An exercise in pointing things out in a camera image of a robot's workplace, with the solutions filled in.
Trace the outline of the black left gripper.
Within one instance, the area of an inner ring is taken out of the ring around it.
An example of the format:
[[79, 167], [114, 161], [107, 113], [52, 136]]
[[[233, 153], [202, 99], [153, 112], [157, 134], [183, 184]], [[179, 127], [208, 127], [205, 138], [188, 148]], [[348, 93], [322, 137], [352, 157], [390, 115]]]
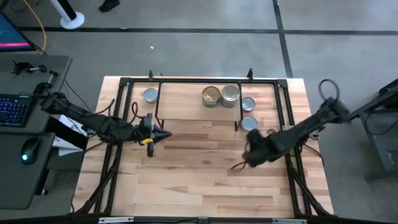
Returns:
[[137, 143], [140, 146], [143, 146], [145, 144], [157, 144], [158, 142], [167, 139], [168, 137], [171, 137], [171, 132], [161, 129], [157, 126], [153, 126], [152, 124], [150, 124], [149, 126], [136, 126], [136, 134], [139, 136], [139, 140], [137, 141]]

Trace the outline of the green light tuna can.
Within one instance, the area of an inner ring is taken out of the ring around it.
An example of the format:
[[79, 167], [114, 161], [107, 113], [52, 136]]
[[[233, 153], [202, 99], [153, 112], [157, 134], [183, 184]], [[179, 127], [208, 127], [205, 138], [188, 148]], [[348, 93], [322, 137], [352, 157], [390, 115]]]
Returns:
[[241, 127], [246, 131], [250, 131], [258, 127], [258, 122], [254, 117], [246, 116], [241, 121]]

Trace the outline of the white green label can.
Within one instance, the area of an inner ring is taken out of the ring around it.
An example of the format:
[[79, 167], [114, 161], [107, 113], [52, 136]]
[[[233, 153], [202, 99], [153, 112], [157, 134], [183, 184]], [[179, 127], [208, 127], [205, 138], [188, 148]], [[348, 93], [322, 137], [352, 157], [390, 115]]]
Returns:
[[148, 88], [143, 92], [144, 101], [148, 104], [154, 104], [158, 99], [158, 90], [155, 88]]

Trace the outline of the green can with gold lid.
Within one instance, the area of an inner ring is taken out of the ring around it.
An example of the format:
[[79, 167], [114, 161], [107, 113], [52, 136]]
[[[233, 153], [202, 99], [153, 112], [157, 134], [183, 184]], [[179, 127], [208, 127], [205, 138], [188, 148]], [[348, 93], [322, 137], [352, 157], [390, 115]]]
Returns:
[[220, 103], [221, 92], [215, 86], [208, 86], [201, 93], [202, 102], [206, 107], [213, 108]]

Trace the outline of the striped label seafood can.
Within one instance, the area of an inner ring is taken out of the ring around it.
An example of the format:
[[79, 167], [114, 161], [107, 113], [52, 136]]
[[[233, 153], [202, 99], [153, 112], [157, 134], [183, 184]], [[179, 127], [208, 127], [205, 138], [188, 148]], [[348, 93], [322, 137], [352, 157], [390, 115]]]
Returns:
[[240, 97], [240, 90], [237, 86], [226, 85], [221, 90], [221, 98], [224, 102], [235, 103]]

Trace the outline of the wooden shelf black metal legs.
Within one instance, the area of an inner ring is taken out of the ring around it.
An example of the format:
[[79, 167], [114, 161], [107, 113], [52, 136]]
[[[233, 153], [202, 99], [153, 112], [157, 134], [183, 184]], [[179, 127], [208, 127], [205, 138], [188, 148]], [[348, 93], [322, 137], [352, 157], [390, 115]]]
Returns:
[[[240, 97], [233, 108], [218, 106], [206, 107], [201, 93], [208, 86], [215, 86], [221, 90], [226, 85], [237, 86]], [[167, 120], [172, 121], [229, 121], [236, 126], [243, 119], [241, 108], [241, 85], [238, 83], [193, 83], [193, 82], [162, 82], [159, 84], [159, 96], [155, 109], [155, 120], [163, 128]]]

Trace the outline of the white paper sheets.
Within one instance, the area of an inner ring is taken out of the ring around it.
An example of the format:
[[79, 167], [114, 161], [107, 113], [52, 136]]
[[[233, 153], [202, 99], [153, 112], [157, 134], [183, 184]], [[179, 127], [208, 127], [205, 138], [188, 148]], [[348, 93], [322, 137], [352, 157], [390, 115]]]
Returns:
[[[84, 135], [84, 137], [88, 136], [87, 132], [82, 129], [82, 126], [83, 126], [82, 124], [80, 124], [64, 115], [61, 115], [59, 121], [61, 121], [63, 124], [65, 124], [72, 130], [74, 130], [74, 132], [82, 134], [82, 135]], [[83, 149], [80, 148], [79, 146], [74, 146], [72, 143], [67, 142], [66, 140], [64, 140], [60, 137], [55, 138], [52, 146], [58, 148], [59, 156], [64, 156], [64, 155], [67, 155], [70, 153], [83, 151]]]

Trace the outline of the black computer mouse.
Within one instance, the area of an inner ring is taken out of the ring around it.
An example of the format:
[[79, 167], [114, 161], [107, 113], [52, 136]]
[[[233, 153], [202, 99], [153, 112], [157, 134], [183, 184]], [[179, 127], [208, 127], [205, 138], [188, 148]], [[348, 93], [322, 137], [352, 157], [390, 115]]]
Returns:
[[21, 162], [24, 165], [33, 164], [38, 156], [40, 139], [32, 137], [25, 141], [21, 148]]

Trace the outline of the person's shoe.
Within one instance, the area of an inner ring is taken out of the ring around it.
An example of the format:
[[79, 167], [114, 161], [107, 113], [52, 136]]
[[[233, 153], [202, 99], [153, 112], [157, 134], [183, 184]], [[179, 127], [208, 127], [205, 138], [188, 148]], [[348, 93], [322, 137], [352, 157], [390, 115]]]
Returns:
[[100, 12], [109, 12], [120, 5], [120, 0], [104, 0], [102, 5], [98, 8]]

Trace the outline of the black side table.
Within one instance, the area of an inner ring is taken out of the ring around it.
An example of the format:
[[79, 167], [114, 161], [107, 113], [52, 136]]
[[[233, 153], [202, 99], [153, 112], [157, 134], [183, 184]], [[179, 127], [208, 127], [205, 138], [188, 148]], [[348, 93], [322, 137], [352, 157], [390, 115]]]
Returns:
[[382, 169], [365, 176], [367, 181], [398, 177], [398, 78], [382, 87], [369, 102], [348, 115], [361, 120], [376, 150]]

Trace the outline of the black backlit keyboard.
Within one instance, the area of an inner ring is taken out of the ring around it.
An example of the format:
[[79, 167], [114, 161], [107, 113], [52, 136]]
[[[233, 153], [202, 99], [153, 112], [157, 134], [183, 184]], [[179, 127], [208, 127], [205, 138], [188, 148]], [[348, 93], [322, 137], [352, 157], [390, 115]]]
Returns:
[[34, 104], [30, 95], [0, 94], [0, 126], [24, 128]]

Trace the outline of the grey desk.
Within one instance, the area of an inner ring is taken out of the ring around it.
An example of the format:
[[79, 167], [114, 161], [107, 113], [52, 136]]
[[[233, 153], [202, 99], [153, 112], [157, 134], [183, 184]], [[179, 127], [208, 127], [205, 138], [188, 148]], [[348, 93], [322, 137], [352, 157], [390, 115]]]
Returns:
[[[15, 75], [12, 71], [17, 62], [45, 65], [58, 76], [51, 78], [50, 74], [41, 72]], [[39, 83], [48, 80], [53, 85], [50, 91], [58, 92], [71, 62], [70, 56], [0, 54], [0, 94], [33, 93]], [[0, 127], [0, 209], [29, 208], [47, 167], [55, 133], [45, 132], [51, 115], [41, 110], [40, 102], [38, 99], [24, 128]], [[22, 147], [33, 137], [40, 139], [38, 156], [33, 164], [24, 165], [21, 162]]]

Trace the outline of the black desk clamp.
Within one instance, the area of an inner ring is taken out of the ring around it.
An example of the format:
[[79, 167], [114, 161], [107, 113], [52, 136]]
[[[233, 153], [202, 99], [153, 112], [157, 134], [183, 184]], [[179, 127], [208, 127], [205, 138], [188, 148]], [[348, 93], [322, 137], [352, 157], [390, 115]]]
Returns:
[[22, 72], [33, 73], [33, 72], [39, 71], [42, 73], [49, 73], [51, 75], [58, 76], [58, 72], [56, 72], [54, 70], [49, 70], [43, 64], [40, 64], [38, 67], [34, 67], [29, 62], [15, 62], [15, 61], [12, 61], [12, 62], [14, 64], [12, 73], [15, 75], [20, 75]]

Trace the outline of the black metal table frame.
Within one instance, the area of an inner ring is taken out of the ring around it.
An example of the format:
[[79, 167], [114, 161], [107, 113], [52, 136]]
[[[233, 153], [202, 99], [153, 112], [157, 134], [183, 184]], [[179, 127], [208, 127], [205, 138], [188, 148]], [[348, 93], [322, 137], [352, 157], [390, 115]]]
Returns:
[[[256, 102], [251, 116], [261, 131], [298, 123], [310, 115], [303, 80], [290, 78], [105, 77], [97, 108], [120, 96], [119, 116], [132, 116], [133, 101], [140, 114], [155, 113], [157, 102], [146, 103], [143, 92], [159, 90], [162, 82], [238, 83], [242, 94]], [[314, 212], [289, 177], [284, 158], [255, 169], [230, 169], [241, 161], [246, 135], [233, 122], [167, 120], [164, 127], [172, 135], [156, 145], [152, 158], [138, 144], [129, 142], [117, 149], [91, 139], [74, 206], [83, 206], [119, 154], [118, 173], [95, 203], [95, 212], [135, 218], [290, 218]]]

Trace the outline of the silver metal bracket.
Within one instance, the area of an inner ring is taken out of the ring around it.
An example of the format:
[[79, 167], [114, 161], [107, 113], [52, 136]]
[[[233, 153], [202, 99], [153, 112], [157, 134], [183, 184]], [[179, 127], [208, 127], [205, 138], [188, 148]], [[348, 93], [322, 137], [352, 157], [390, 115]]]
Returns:
[[98, 224], [121, 224], [129, 222], [134, 222], [134, 217], [101, 217], [98, 220]]
[[272, 224], [307, 224], [307, 221], [294, 218], [273, 218]]

